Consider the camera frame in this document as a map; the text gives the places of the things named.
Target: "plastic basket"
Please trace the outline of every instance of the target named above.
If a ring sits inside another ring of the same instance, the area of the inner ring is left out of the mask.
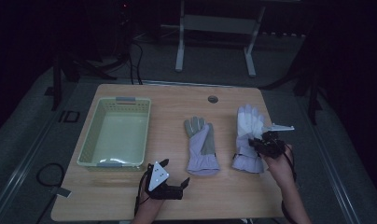
[[[143,171],[150,106],[141,97],[99,99],[77,163],[90,171]]]

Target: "work glove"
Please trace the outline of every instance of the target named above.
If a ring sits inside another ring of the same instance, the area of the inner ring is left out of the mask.
[[[236,153],[232,167],[249,173],[264,173],[264,166],[259,154],[249,146],[249,138],[261,139],[264,116],[251,105],[238,108]]]
[[[188,172],[215,175],[220,168],[215,153],[213,125],[198,117],[186,119],[184,124],[189,137]]]

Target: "gray carpet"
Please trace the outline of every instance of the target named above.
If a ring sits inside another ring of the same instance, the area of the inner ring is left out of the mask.
[[[205,48],[199,46],[204,43],[198,43],[197,39],[187,43],[184,70],[176,73],[177,45],[173,35],[167,37],[160,43],[145,43],[143,36],[136,38],[143,49],[140,75],[145,84],[262,86],[286,73],[302,43],[302,39],[296,37],[261,36],[253,53],[258,75],[249,77],[241,48],[215,43],[207,43]],[[132,54],[136,64],[139,48],[133,46]],[[17,180],[20,184],[15,193],[0,202],[5,203],[6,208],[0,211],[0,223],[36,223],[51,199],[50,187],[41,186],[36,181],[36,174],[50,162],[58,162],[66,168],[92,96],[97,86],[105,83],[82,72],[84,77],[79,83],[63,83],[62,104],[59,110],[52,112],[52,98],[44,95],[52,83],[49,70],[34,84],[0,130],[0,195],[6,192],[7,182],[18,165],[28,168],[24,179]],[[130,84],[127,65],[109,74],[119,79],[108,83]],[[296,128],[294,132],[281,133],[281,138],[294,146],[298,186],[313,223],[377,223],[377,192],[343,126],[321,97],[318,100],[323,110],[316,112],[318,124],[312,125],[305,113],[308,98],[293,95],[294,83],[291,81],[273,91],[263,91],[263,95],[272,121]],[[69,110],[80,113],[78,123],[59,122],[62,112]],[[20,164],[28,151],[34,152],[28,155],[34,156],[33,163]],[[42,177],[58,181],[58,176],[58,170],[51,168]],[[40,223],[54,223],[49,217],[51,207]],[[272,219],[254,221],[274,223]]]

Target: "black object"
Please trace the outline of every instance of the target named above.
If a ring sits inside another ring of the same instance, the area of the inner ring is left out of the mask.
[[[249,146],[253,147],[257,153],[273,159],[285,153],[285,142],[278,139],[278,132],[269,131],[264,133],[262,139],[249,138]]]
[[[164,161],[160,162],[160,166],[164,167],[168,164],[169,160],[165,159]],[[136,215],[136,212],[139,208],[139,205],[141,203],[144,203],[147,199],[145,199],[143,202],[139,202],[140,200],[140,193],[142,189],[142,183],[145,177],[147,176],[146,184],[145,184],[145,192],[148,194],[148,197],[151,199],[157,199],[157,200],[181,200],[183,198],[183,189],[185,189],[189,185],[189,178],[187,178],[185,181],[183,181],[180,186],[169,186],[166,184],[166,180],[164,180],[161,184],[159,184],[156,188],[154,188],[152,191],[148,190],[150,185],[151,176],[153,173],[154,164],[149,163],[147,166],[147,170],[142,175],[142,178],[139,183],[139,189],[138,189],[138,195],[136,196],[136,202],[135,202],[135,209],[134,214]]]

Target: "hand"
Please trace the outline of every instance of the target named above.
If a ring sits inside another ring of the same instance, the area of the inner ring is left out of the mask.
[[[293,154],[292,154],[292,146],[286,145],[286,155],[290,159],[290,161],[293,162]],[[268,164],[268,171],[270,171],[273,179],[275,179],[276,184],[279,186],[279,188],[295,188],[295,181],[293,177],[293,171],[289,165],[289,162],[287,161],[287,158],[283,155],[279,156],[276,159],[273,159],[271,157],[267,157],[263,154],[260,154],[261,158],[265,160]]]
[[[145,192],[147,177],[143,180],[142,190],[140,192],[139,208],[134,217],[132,224],[150,224],[156,219],[157,214],[161,210],[161,207],[165,200],[152,199]]]

